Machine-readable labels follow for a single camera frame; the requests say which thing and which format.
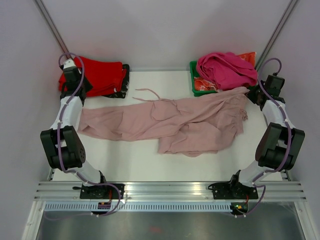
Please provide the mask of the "light pink trousers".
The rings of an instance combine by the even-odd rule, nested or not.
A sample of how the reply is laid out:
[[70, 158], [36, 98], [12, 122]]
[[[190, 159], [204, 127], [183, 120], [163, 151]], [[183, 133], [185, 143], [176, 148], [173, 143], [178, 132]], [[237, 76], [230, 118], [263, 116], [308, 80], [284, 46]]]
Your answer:
[[230, 147], [247, 120], [246, 87], [200, 97], [82, 110], [78, 132], [111, 141], [158, 140], [158, 153], [197, 157]]

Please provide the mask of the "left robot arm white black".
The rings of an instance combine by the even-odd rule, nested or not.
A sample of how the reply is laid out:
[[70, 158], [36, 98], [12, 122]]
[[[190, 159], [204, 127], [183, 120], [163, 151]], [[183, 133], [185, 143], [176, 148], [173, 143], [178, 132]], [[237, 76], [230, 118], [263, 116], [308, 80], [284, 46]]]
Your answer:
[[89, 89], [85, 68], [71, 58], [60, 65], [65, 82], [61, 87], [60, 108], [54, 123], [40, 133], [40, 140], [52, 169], [72, 174], [82, 182], [79, 188], [86, 198], [105, 198], [109, 186], [104, 175], [86, 160], [86, 151], [77, 130]]

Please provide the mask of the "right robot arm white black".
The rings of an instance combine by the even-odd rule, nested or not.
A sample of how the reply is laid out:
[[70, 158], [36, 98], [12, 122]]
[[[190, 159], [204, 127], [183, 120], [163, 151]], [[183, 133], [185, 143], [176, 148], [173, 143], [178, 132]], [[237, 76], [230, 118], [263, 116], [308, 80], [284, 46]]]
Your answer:
[[260, 81], [247, 94], [252, 103], [259, 106], [267, 128], [255, 151], [255, 161], [240, 174], [239, 180], [228, 185], [228, 193], [240, 198], [249, 187], [258, 187], [266, 176], [291, 170], [305, 139], [305, 132], [297, 129], [286, 112], [285, 100], [280, 97], [285, 79], [276, 73]]

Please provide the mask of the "folded red trousers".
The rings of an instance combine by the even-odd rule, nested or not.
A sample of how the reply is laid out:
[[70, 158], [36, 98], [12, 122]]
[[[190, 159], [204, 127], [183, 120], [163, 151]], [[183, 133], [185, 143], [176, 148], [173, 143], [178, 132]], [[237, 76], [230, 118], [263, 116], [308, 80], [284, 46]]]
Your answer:
[[86, 97], [99, 97], [119, 92], [126, 71], [122, 62], [103, 62], [83, 56], [74, 57], [76, 68], [67, 68], [58, 81], [61, 96], [69, 96], [80, 88], [84, 77], [93, 85]]

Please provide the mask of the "folded black patterned trousers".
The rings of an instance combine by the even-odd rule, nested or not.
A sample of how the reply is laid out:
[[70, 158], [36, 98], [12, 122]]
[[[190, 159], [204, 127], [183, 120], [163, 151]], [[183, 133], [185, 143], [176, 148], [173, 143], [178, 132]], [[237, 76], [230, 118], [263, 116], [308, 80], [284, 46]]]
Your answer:
[[128, 64], [122, 65], [122, 70], [125, 71], [124, 78], [122, 80], [121, 90], [112, 94], [105, 95], [104, 97], [110, 99], [125, 99], [129, 90], [130, 84], [130, 66]]

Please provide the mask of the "magenta crumpled trousers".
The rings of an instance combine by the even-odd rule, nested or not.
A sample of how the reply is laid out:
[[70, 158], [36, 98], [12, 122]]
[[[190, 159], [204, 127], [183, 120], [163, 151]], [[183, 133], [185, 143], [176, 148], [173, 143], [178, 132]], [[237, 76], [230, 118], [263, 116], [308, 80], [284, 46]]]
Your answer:
[[254, 65], [232, 52], [213, 52], [200, 57], [196, 71], [204, 80], [216, 84], [223, 91], [252, 87], [258, 81]]

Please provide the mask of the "orange floral trousers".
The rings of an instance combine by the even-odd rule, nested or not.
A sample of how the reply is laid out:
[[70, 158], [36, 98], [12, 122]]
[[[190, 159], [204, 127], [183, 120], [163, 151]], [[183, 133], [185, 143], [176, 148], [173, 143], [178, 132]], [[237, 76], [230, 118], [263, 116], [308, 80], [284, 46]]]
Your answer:
[[213, 52], [200, 57], [193, 76], [196, 91], [222, 92], [238, 87], [254, 87], [258, 82], [256, 53]]

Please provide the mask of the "green plastic bin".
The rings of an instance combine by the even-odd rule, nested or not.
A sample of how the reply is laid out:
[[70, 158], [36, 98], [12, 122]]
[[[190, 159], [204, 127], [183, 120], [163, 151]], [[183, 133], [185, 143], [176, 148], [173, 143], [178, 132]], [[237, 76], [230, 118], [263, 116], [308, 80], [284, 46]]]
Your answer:
[[237, 88], [249, 89], [254, 87], [254, 86], [249, 86], [249, 87], [240, 86], [240, 87], [229, 89], [229, 90], [219, 90], [215, 83], [203, 79], [198, 74], [198, 72], [196, 71], [196, 65], [197, 65], [197, 61], [191, 61], [189, 63], [192, 92], [193, 92], [193, 95], [196, 97], [200, 97], [206, 94], [221, 93], [229, 90], [234, 90]]

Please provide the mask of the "right aluminium frame post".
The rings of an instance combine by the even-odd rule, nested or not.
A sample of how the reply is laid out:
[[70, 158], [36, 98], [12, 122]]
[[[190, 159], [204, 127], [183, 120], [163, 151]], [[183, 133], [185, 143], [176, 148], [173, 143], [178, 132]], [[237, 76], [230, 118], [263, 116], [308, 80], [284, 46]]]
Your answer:
[[290, 0], [287, 7], [285, 8], [280, 20], [278, 21], [274, 31], [272, 32], [265, 48], [262, 51], [256, 65], [255, 69], [257, 71], [260, 70], [263, 63], [267, 60], [269, 53], [271, 52], [272, 48], [274, 47], [277, 39], [279, 38], [280, 34], [282, 33], [283, 29], [285, 28], [286, 24], [288, 23], [290, 17], [294, 13], [296, 7], [300, 3], [300, 0]]

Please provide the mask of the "aluminium frame post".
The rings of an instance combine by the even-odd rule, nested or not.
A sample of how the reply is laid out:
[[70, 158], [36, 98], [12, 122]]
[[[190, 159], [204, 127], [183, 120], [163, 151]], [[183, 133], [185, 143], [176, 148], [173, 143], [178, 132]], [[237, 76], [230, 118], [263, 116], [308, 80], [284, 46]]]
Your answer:
[[280, 34], [282, 33], [283, 29], [285, 28], [286, 24], [288, 23], [290, 17], [294, 13], [296, 7], [300, 3], [300, 0], [290, 0], [287, 7], [285, 8], [280, 20], [278, 21], [274, 31], [272, 32], [265, 48], [262, 51], [256, 65], [255, 69], [257, 71], [260, 70], [263, 63], [267, 60], [269, 53], [271, 52], [272, 48], [274, 47], [277, 39], [279, 38]]
[[69, 49], [67, 45], [65, 44], [65, 41], [63, 40], [51, 14], [49, 13], [45, 3], [43, 0], [33, 0], [35, 6], [37, 7], [39, 13], [41, 14], [44, 22], [46, 23], [49, 31], [52, 33], [56, 43], [58, 44], [60, 50], [64, 54], [64, 58], [67, 60], [71, 58], [71, 55], [68, 54]]

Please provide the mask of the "left aluminium frame post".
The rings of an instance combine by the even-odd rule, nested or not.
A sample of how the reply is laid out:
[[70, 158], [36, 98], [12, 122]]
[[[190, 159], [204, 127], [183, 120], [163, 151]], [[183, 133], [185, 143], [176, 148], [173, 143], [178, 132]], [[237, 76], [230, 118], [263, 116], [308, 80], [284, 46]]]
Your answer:
[[71, 55], [68, 54], [69, 49], [67, 45], [65, 44], [65, 41], [63, 40], [51, 14], [49, 13], [45, 3], [43, 0], [33, 0], [35, 6], [37, 7], [39, 13], [41, 14], [44, 22], [46, 23], [49, 31], [52, 33], [56, 43], [58, 44], [60, 50], [64, 54], [64, 58], [67, 60], [71, 58]]

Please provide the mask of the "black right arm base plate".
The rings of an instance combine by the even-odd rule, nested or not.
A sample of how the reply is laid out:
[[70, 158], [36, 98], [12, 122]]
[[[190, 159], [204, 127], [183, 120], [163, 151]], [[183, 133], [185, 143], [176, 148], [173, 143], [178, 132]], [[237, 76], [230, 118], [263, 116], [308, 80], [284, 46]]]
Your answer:
[[217, 182], [208, 186], [215, 200], [257, 200], [259, 198], [255, 187], [248, 187], [241, 183], [236, 185], [227, 182]]

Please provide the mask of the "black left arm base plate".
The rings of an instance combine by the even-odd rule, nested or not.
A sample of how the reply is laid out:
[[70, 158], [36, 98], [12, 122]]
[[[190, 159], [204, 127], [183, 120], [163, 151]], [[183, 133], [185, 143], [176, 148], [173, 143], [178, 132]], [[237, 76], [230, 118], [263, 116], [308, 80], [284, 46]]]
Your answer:
[[80, 188], [79, 198], [85, 200], [113, 200], [118, 199], [120, 196], [120, 198], [123, 199], [125, 185], [123, 183], [115, 183], [114, 186], [119, 190], [120, 194], [114, 187], [110, 185], [82, 185]]

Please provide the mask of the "aluminium mounting rail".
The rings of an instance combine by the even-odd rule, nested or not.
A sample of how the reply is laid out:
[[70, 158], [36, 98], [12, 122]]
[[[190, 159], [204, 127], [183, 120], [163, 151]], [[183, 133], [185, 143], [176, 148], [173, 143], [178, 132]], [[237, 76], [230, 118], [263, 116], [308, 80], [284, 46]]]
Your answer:
[[[125, 182], [126, 202], [214, 202], [209, 182]], [[303, 187], [298, 181], [263, 181], [264, 202], [305, 202]], [[80, 201], [79, 181], [41, 181], [34, 201]]]

